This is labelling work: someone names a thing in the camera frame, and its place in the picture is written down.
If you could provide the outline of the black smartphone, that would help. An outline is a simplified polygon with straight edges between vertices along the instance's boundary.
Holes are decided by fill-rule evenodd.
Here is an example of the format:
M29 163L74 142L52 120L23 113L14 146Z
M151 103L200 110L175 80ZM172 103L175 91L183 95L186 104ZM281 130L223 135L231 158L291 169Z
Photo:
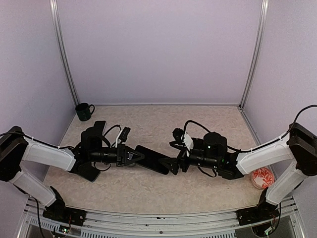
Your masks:
M142 145L137 145L135 150L144 155L144 159L136 162L137 165L163 175L169 174L168 168L159 161L160 159L168 158L167 155L156 152Z
M96 169L91 164L82 164L78 167L77 174L90 182L94 182L100 173L100 170Z

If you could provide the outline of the lavender phone case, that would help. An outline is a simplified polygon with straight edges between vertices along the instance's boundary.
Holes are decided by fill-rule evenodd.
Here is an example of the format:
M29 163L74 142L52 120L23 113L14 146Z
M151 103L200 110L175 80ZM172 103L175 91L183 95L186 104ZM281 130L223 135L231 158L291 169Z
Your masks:
M94 123L94 129L98 135L103 135L106 124L106 120L99 120Z

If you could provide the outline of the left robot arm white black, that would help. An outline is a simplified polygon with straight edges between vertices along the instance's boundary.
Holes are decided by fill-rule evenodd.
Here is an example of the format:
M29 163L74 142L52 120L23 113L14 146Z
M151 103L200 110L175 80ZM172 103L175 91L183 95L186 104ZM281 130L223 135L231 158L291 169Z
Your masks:
M69 209L59 193L45 186L36 176L22 167L21 162L35 162L60 168L94 182L100 171L93 163L116 164L118 167L144 159L144 154L117 144L111 147L103 136L104 122L99 121L81 133L76 147L59 147L40 142L14 126L0 138L0 179L35 198L58 220L69 216Z

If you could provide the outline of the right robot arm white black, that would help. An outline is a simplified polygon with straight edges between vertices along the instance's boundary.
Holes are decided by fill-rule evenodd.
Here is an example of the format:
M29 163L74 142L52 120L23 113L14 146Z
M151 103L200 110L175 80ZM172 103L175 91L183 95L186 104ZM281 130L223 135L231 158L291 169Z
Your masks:
M264 220L281 200L306 178L317 174L317 137L299 123L292 123L279 137L246 151L230 148L226 137L208 131L202 139L190 137L185 129L173 131L170 146L180 152L176 158L159 160L173 174L190 165L212 169L227 180L242 178L256 169L291 160L289 167L261 195L260 204L253 209L258 220Z

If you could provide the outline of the dark green mug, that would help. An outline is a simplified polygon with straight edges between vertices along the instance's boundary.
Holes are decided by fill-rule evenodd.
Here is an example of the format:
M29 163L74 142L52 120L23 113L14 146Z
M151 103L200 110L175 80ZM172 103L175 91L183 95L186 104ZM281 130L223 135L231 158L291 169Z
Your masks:
M80 103L75 107L76 114L80 121L88 121L95 111L95 106L88 103Z

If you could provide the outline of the red white patterned dish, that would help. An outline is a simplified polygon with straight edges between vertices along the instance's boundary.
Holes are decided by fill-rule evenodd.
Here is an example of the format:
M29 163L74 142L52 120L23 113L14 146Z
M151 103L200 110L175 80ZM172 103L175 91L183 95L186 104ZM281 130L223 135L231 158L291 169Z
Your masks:
M262 167L252 171L251 181L256 188L266 189L273 185L275 178L273 172L270 169Z

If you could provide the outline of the front aluminium rail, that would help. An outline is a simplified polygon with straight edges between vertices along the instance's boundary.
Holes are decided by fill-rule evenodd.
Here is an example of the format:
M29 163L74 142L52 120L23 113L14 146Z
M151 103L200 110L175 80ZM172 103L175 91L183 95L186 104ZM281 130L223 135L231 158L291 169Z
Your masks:
M293 197L285 198L278 229L269 236L308 238ZM235 210L190 214L129 214L86 210L83 226L71 225L70 232L58 232L65 223L41 217L43 231L66 238L234 238L238 229L250 229L268 221L241 226ZM26 238L31 228L39 228L37 206L28 199L14 238Z

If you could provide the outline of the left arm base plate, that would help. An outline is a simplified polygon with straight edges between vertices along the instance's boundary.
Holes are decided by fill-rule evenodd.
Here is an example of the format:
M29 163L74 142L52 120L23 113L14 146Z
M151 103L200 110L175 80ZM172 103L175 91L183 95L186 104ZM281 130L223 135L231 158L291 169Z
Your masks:
M66 207L63 202L55 201L45 207L43 217L69 225L83 226L87 212L81 209Z

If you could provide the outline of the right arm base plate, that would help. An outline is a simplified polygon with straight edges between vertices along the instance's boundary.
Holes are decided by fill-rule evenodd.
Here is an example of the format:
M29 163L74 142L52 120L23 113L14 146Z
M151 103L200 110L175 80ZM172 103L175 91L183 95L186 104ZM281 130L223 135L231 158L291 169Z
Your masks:
M277 207L277 205L264 202L254 207L239 209L236 211L239 225L249 225L278 217L280 212Z

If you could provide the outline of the left aluminium frame post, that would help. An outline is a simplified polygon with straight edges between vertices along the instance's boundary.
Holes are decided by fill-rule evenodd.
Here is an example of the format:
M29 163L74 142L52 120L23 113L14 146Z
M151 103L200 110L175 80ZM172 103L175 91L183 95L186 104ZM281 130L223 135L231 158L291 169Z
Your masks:
M75 84L73 81L73 77L71 74L69 61L68 61L68 57L66 53L66 47L64 44L61 21L60 21L59 11L58 11L58 3L57 3L57 0L49 0L49 3L50 3L53 27L55 31L56 40L57 40L60 59L61 59L64 73L66 76L66 82L70 90L72 101L74 105L77 106L79 104L79 97L75 88Z

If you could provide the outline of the aluminium frame post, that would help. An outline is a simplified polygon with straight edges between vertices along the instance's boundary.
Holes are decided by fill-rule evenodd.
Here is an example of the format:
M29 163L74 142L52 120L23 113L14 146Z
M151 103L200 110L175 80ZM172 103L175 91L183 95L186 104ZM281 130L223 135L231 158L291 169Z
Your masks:
M69 61L68 61L68 57L66 53L66 47L64 44L61 21L60 21L59 11L58 11L58 3L57 3L57 0L49 0L49 3L50 3L53 27L55 31L56 40L57 40L60 59L61 59L64 73L66 76L66 82L70 90L72 101L74 105L77 106L79 104L79 97L75 88L75 84L73 81L73 77L71 74Z
M264 31L265 31L268 8L269 8L269 0L263 0L261 5L261 10L260 10L260 18L259 18L259 24L258 24L256 41L255 41L255 46L254 46L254 50L252 54L251 64L250 64L250 68L247 75L246 85L245 85L242 98L239 104L239 107L242 111L244 110L246 106L247 99L250 94L252 83L254 80L254 75L256 72L256 67L257 67L257 63L258 63L260 52L261 52L261 46L262 46L262 40L264 36Z

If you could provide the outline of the right aluminium frame post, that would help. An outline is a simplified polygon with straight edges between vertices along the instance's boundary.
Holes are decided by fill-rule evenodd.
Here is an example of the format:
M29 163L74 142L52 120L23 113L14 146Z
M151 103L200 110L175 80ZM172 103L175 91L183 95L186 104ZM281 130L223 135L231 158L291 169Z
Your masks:
M246 106L247 99L250 94L252 83L254 80L254 75L256 72L256 67L257 67L257 63L258 63L260 52L261 52L261 46L262 46L262 40L264 36L264 31L265 31L268 8L269 8L269 0L263 0L261 5L261 10L260 10L260 18L259 18L259 24L258 24L256 41L255 41L255 46L254 46L254 50L252 54L251 64L250 64L250 68L247 75L246 85L245 85L242 98L239 104L239 107L242 111L244 110Z

